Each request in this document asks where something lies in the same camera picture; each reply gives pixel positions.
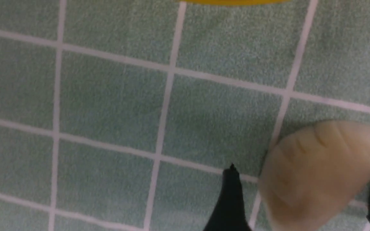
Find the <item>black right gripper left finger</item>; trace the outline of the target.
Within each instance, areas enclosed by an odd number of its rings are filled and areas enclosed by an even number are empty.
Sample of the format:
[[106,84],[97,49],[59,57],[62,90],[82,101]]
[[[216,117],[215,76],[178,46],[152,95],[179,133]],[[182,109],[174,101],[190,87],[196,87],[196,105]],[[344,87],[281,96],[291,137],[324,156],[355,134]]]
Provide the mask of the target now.
[[222,173],[222,187],[204,231],[251,231],[245,215],[240,174],[232,163]]

